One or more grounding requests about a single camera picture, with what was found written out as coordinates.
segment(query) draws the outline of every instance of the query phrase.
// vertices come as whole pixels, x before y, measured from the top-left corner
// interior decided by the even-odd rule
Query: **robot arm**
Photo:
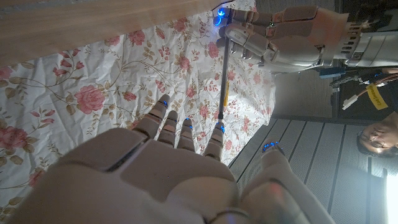
[[[111,129],[61,158],[8,223],[334,224],[277,146],[264,146],[263,171],[239,198],[220,163],[221,121],[202,156],[189,119],[174,148],[175,111],[153,140],[169,100],[164,95],[133,130]]]
[[[220,29],[220,36],[227,36],[232,41],[233,57],[260,67],[280,67],[280,70],[286,71],[303,70],[318,65],[321,49],[300,34],[280,33],[285,32],[284,24],[314,20],[317,11],[316,6],[300,6],[271,15],[221,8],[218,9],[215,24],[226,26]],[[228,17],[232,18],[232,23],[227,24]],[[224,46],[223,40],[224,38],[219,40],[220,47]]]

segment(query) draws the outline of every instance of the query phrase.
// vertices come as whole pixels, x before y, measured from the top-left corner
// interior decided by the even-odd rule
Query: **pink rose print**
[[[243,123],[244,123],[244,124],[249,124],[249,123],[250,123],[249,118],[244,118],[244,119],[243,119]]]
[[[211,58],[217,58],[218,57],[218,47],[214,42],[210,42],[208,45],[209,47],[209,55]]]
[[[219,114],[220,112],[217,110],[214,114],[213,114],[213,118],[214,119],[218,119],[218,114]]]
[[[53,115],[53,114],[55,114],[55,110],[50,110],[48,113],[46,113],[44,116],[51,116],[51,115]]]
[[[129,39],[131,43],[135,43],[136,45],[142,45],[145,39],[145,34],[142,30],[131,32],[129,33]]]
[[[81,61],[77,62],[76,69],[81,69],[81,68],[84,68],[84,67],[85,67],[85,65],[83,65],[83,63]]]
[[[74,49],[74,50],[73,50],[73,54],[72,54],[72,55],[73,55],[73,56],[76,56],[76,55],[77,55],[77,53],[79,53],[79,52],[80,52],[80,50],[79,50],[79,49]]]
[[[120,42],[120,36],[109,38],[105,40],[105,42],[108,42],[109,45],[116,46]]]
[[[52,119],[52,118],[47,118],[47,119],[42,120],[42,122],[43,122],[43,123],[54,123],[54,119]]]
[[[186,90],[185,94],[187,95],[187,97],[193,98],[193,96],[195,95],[195,90],[193,89],[192,85],[190,85],[188,87],[188,89]]]
[[[170,48],[162,46],[162,48],[159,49],[159,53],[161,57],[164,55],[170,55]],[[164,57],[164,60],[169,60],[169,56]]]
[[[207,106],[203,105],[200,107],[199,114],[200,114],[200,116],[202,116],[203,118],[206,119],[208,111],[209,111],[209,109],[207,108]]]
[[[235,78],[236,73],[234,73],[234,71],[229,71],[228,72],[228,80],[233,81]]]
[[[64,66],[64,67],[67,67],[67,68],[72,67],[72,65],[69,62],[67,62],[65,59],[62,59],[61,66]]]
[[[165,39],[164,32],[163,32],[163,30],[162,30],[161,28],[156,27],[156,34],[157,34],[157,36],[160,37],[161,39]]]
[[[174,29],[177,30],[178,32],[184,31],[185,30],[185,23],[181,20],[178,20],[175,24],[174,24]]]
[[[35,111],[30,112],[30,113],[31,113],[31,115],[35,116],[36,118],[38,118],[40,116],[39,113],[35,112]]]
[[[231,140],[228,140],[228,141],[225,143],[225,149],[226,149],[226,150],[231,150],[231,148],[232,148],[232,141],[231,141]]]
[[[243,128],[242,128],[242,130],[243,130],[245,133],[248,132],[248,129],[249,129],[248,124],[249,124],[249,123],[250,123],[249,118],[245,117],[245,118],[243,119]]]
[[[0,68],[0,80],[9,78],[11,72],[12,70],[9,67]]]
[[[272,112],[272,109],[269,106],[267,106],[267,114],[271,114],[271,112]]]
[[[188,68],[189,68],[189,59],[187,59],[186,57],[182,57],[180,59],[180,68],[182,70],[188,70]]]
[[[158,80],[155,80],[155,82],[156,82],[157,88],[163,93],[166,90],[166,88],[163,87],[163,83]]]
[[[256,72],[256,74],[254,74],[253,80],[254,80],[255,84],[259,84],[261,82],[261,77],[257,72]]]
[[[183,17],[183,18],[179,19],[178,21],[180,21],[180,22],[188,22],[188,19],[186,17]]]
[[[43,177],[45,171],[42,168],[36,168],[34,174],[29,176],[29,183],[28,185],[34,187],[37,181]]]
[[[137,98],[137,96],[135,94],[127,91],[123,94],[123,98],[127,101],[132,101],[132,100],[135,100]]]
[[[79,92],[75,93],[75,97],[80,105],[80,110],[85,114],[100,110],[104,106],[104,95],[93,85],[82,87]]]
[[[65,52],[60,52],[60,55],[62,55],[64,58],[69,58],[69,55]]]
[[[68,72],[65,69],[57,69],[55,67],[52,71],[53,71],[53,73],[55,73],[56,76],[64,75]]]
[[[14,127],[7,127],[0,129],[0,147],[11,150],[13,147],[24,147],[26,142],[27,133],[23,129]]]

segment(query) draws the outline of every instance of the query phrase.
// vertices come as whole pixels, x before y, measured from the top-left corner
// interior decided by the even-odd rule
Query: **metal rod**
[[[224,99],[226,94],[226,79],[228,70],[228,57],[229,57],[229,39],[225,37],[224,47],[224,62],[223,62],[223,73],[221,76],[221,94],[220,94],[220,105],[218,111],[218,119],[224,119]]]

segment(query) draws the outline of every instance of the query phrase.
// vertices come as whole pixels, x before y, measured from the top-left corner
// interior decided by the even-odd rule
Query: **blue led light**
[[[219,16],[225,15],[225,12],[224,12],[223,9],[219,9],[219,10],[217,11],[217,13],[218,13]]]
[[[222,18],[217,16],[218,21],[216,22],[215,26],[219,26],[221,24]]]

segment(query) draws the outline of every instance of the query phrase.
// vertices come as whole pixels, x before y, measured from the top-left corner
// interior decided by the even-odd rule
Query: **yellow label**
[[[225,97],[224,97],[224,106],[228,104],[228,92],[229,92],[229,81],[226,82],[226,90],[225,90]]]
[[[388,107],[387,103],[383,100],[383,97],[381,97],[379,90],[377,90],[376,85],[370,84],[366,87],[366,89],[368,90],[369,98],[376,109],[381,110]]]

